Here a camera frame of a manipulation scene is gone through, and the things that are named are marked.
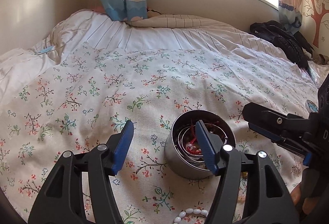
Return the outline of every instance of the jewelry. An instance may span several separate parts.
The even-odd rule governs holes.
[[[182,218],[186,216],[186,214],[201,214],[204,217],[208,216],[208,211],[207,210],[200,210],[200,209],[193,209],[193,208],[187,208],[185,211],[182,211],[179,213],[178,217],[175,218],[174,224],[179,224],[182,221]]]

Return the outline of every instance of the pink flower print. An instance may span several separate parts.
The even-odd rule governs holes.
[[[85,210],[90,210],[90,204],[89,203],[85,204]]]
[[[130,177],[131,177],[133,180],[138,180],[138,177],[137,177],[136,175],[134,175],[134,174],[131,175]]]
[[[130,161],[130,162],[128,162],[128,163],[127,163],[127,165],[128,165],[130,168],[134,168],[134,167],[135,167],[134,163],[133,163],[133,162],[131,162],[131,161]]]
[[[143,154],[149,154],[150,153],[146,148],[140,149],[140,150],[142,151]]]
[[[186,222],[190,222],[192,220],[191,216],[186,216],[183,218],[183,220],[185,220]]]
[[[149,171],[148,171],[148,170],[146,170],[146,171],[143,171],[142,173],[143,173],[143,175],[144,175],[146,178],[148,178],[148,177],[152,176],[152,174],[151,174],[151,173],[149,173]]]

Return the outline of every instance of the metal screw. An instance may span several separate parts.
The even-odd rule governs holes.
[[[66,151],[66,152],[63,153],[63,156],[65,158],[70,157],[71,156],[71,152],[70,151]]]
[[[233,147],[231,145],[224,145],[223,146],[223,149],[226,151],[226,152],[230,152],[231,150],[233,150]]]
[[[104,150],[106,150],[106,148],[107,148],[107,146],[104,144],[97,146],[98,151],[104,151]]]
[[[261,158],[265,158],[267,156],[267,154],[263,151],[258,152],[258,156]]]

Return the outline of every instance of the white bedding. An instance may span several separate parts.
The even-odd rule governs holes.
[[[126,165],[111,179],[124,223],[169,224],[188,207],[209,210],[218,179],[183,179],[163,156],[175,118],[196,108],[226,120],[238,150],[266,151],[292,190],[300,182],[301,159],[248,130],[241,111],[254,101],[308,117],[305,101],[317,101],[308,74],[272,44],[218,21],[162,15],[135,25],[157,28],[83,10],[33,48],[56,51],[36,56],[16,50],[0,57],[0,186],[23,218],[63,151],[80,153],[106,142],[126,119],[135,123],[134,139]],[[24,77],[10,80],[13,71]],[[242,180],[241,195],[245,186]]]

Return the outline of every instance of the human hand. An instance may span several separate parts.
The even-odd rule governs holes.
[[[295,187],[295,189],[292,190],[292,192],[290,193],[293,204],[297,205],[298,202],[300,201],[300,197],[301,197],[301,191],[300,191],[300,183]],[[313,210],[313,208],[316,206],[318,200],[320,197],[313,197],[313,198],[306,198],[304,200],[304,204],[303,204],[303,212],[308,215],[309,213],[311,213],[311,211]]]

